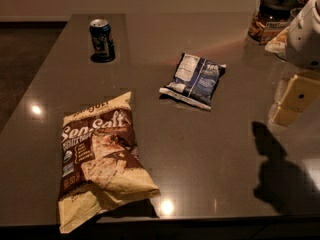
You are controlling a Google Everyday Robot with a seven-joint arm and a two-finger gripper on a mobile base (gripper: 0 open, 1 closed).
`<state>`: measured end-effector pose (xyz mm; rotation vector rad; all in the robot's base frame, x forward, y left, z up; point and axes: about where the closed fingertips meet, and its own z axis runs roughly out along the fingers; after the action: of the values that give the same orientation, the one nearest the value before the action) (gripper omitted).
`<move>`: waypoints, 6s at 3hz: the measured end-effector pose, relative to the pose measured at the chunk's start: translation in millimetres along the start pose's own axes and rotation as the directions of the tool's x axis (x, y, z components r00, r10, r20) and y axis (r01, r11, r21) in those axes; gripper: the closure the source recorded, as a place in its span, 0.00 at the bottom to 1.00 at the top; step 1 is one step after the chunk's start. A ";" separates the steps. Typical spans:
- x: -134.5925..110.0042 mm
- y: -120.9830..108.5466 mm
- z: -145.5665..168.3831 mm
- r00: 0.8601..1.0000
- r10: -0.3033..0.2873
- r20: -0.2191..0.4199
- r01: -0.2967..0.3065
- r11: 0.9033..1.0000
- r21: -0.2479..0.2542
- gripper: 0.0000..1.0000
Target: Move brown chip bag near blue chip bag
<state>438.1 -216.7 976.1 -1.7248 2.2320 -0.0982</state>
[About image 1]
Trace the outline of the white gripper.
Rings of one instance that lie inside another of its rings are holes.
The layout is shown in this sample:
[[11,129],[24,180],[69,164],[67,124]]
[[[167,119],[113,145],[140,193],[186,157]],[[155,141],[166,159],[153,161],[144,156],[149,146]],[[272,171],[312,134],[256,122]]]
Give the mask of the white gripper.
[[[309,0],[292,20],[285,47],[288,62],[320,69],[320,0]],[[320,73],[302,71],[280,81],[280,97],[270,110],[272,123],[291,125],[320,95]]]

